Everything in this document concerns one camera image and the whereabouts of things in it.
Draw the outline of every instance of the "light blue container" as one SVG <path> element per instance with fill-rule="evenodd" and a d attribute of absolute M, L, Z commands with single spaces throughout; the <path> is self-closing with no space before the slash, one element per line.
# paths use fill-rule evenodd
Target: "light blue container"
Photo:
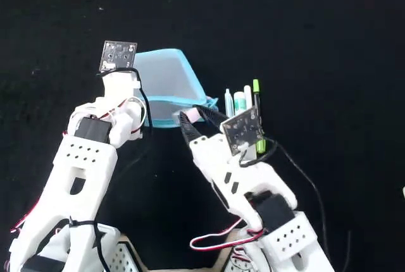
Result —
<path fill-rule="evenodd" d="M 178 127 L 178 114 L 193 104 L 218 109 L 218 99 L 208 97 L 190 63 L 179 49 L 160 49 L 137 53 L 134 68 L 138 69 L 151 105 L 154 127 Z"/>

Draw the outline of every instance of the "white bottle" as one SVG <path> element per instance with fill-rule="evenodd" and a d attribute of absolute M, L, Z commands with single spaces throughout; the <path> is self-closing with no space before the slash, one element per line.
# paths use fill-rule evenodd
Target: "white bottle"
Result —
<path fill-rule="evenodd" d="M 225 90 L 225 113 L 229 118 L 235 116 L 234 101 L 232 100 L 232 95 L 230 94 L 229 89 Z"/>
<path fill-rule="evenodd" d="M 246 111 L 245 93 L 243 92 L 234 93 L 234 104 L 235 104 L 235 115 L 239 115 L 244 111 Z"/>

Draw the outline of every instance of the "green pen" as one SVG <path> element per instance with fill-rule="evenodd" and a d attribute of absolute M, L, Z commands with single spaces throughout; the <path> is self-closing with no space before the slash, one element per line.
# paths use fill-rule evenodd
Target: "green pen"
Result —
<path fill-rule="evenodd" d="M 260 87 L 259 87 L 258 79 L 253 80 L 253 98 L 254 98 L 254 105 L 258 112 L 260 125 L 262 125 L 261 111 L 260 111 Z M 264 152 L 266 152 L 266 141 L 265 140 L 259 140 L 256 142 L 256 152 L 259 154 L 263 154 Z"/>

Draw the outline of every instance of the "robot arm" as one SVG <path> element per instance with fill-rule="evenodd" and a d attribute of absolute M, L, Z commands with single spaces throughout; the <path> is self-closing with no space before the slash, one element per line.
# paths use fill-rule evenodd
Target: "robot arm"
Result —
<path fill-rule="evenodd" d="M 197 109 L 206 121 L 210 121 L 207 114 L 212 116 L 210 122 L 218 127 L 226 121 L 218 113 L 205 113 L 204 107 Z M 294 193 L 269 164 L 258 162 L 242 168 L 242 154 L 232 155 L 225 134 L 212 137 L 199 134 L 186 114 L 182 115 L 180 123 L 196 166 L 211 183 L 228 212 L 246 222 L 240 237 L 249 237 L 249 231 L 264 230 L 257 241 L 245 245 L 245 251 L 257 270 L 334 271 L 307 217 L 303 212 L 294 211 L 297 207 Z"/>
<path fill-rule="evenodd" d="M 96 228 L 90 225 L 63 230 L 70 234 L 69 251 L 52 252 L 50 250 L 57 248 L 48 247 L 39 256 L 34 254 L 59 221 L 94 221 L 114 172 L 116 149 L 127 140 L 142 138 L 140 128 L 145 121 L 146 108 L 135 97 L 141 88 L 138 76 L 125 69 L 114 72 L 115 68 L 110 67 L 107 70 L 109 75 L 103 77 L 104 97 L 78 106 L 70 116 L 43 193 L 25 218 L 24 227 L 18 229 L 18 238 L 11 244 L 11 272 L 24 271 L 24 264 L 34 257 L 47 265 L 49 261 L 41 256 L 56 264 L 64 261 L 63 271 L 102 270 L 100 261 L 95 260 L 97 253 L 93 248 Z M 76 180 L 84 181 L 84 184 L 74 195 L 72 187 Z M 101 240 L 105 255 L 113 250 L 120 233 L 103 225 L 98 229 L 107 233 Z"/>

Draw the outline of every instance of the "black tablecloth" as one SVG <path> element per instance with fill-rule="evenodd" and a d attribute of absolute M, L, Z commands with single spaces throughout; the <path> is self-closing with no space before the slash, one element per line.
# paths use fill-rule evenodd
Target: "black tablecloth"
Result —
<path fill-rule="evenodd" d="M 75 106 L 103 93 L 106 39 L 176 47 L 210 96 L 262 84 L 264 127 L 317 184 L 340 271 L 401 271 L 405 139 L 403 0 L 0 0 L 1 259 L 8 229 L 40 196 Z M 117 170 L 144 141 L 118 151 Z M 311 186 L 269 160 L 320 236 Z M 126 233 L 151 269 L 209 266 L 189 239 L 235 220 L 193 165 L 179 129 L 113 187 L 98 220 Z"/>

